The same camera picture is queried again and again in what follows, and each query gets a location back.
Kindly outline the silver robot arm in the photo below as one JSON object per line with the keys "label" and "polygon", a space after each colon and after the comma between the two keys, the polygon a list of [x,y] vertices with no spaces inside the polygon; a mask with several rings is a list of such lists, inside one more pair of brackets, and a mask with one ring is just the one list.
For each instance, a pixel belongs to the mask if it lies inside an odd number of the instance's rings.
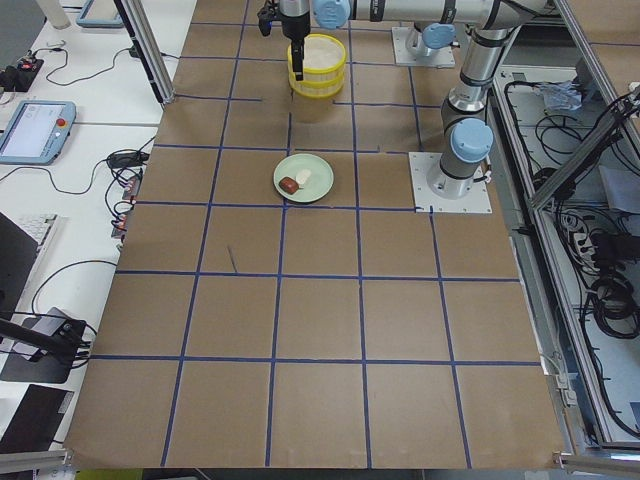
{"label": "silver robot arm", "polygon": [[493,132],[480,116],[511,35],[535,17],[554,10],[551,1],[313,1],[316,23],[336,29],[349,19],[465,23],[473,27],[458,84],[444,100],[441,117],[446,147],[426,178],[439,197],[468,193],[478,165],[488,156]]}

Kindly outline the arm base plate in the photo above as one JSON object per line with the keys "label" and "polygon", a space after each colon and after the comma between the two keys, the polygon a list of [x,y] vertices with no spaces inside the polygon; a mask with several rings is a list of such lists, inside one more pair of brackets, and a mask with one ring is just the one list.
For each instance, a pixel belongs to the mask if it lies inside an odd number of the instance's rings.
{"label": "arm base plate", "polygon": [[392,42],[395,63],[399,66],[453,68],[455,59],[451,44],[456,39],[452,24],[432,23],[419,30],[415,26],[393,27]]}
{"label": "arm base plate", "polygon": [[491,214],[487,182],[481,166],[467,179],[447,176],[439,152],[410,152],[414,209],[419,213]]}

